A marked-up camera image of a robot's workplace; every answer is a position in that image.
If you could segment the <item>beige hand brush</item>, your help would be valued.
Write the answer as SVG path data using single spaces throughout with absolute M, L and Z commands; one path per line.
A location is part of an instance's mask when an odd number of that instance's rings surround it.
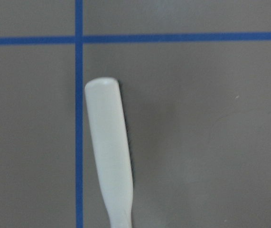
M 119 83 L 111 77 L 85 85 L 93 152 L 112 228 L 130 228 L 133 178 Z

